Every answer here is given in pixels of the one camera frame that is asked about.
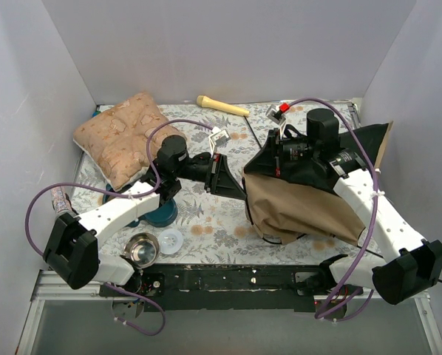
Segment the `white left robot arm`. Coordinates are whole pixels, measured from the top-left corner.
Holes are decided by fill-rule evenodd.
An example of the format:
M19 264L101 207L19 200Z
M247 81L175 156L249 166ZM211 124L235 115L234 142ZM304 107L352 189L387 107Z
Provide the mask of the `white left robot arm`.
M183 179L203 183L206 192L244 200L246 193L228 168L227 157L204 152L190 157L185 138L171 135L159 148L154 166L128 188L102 206L83 214L64 212L56 218L43 259L72 289L91 281L115 284L127 296L135 295L142 282L138 252L109 256L100 247L117 231L174 202Z

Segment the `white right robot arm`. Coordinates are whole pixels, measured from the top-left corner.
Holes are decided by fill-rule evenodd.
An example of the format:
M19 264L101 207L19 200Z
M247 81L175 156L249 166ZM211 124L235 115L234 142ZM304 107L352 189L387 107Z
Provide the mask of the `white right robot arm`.
M322 200L351 212L367 227L368 240L374 239L381 258L364 260L343 257L319 275L320 288L335 294L346 283L377 291L383 300L397 305L438 282L442 270L442 243L429 242L414 230L395 210L378 188L375 162L379 150L371 142L385 139L386 125L339 132L344 119L331 106L307 113L306 134L291 135L293 127L285 123L290 104L271 106L267 116L278 128L268 134L262 150L244 171L265 182L290 191L286 206L301 191L318 192Z

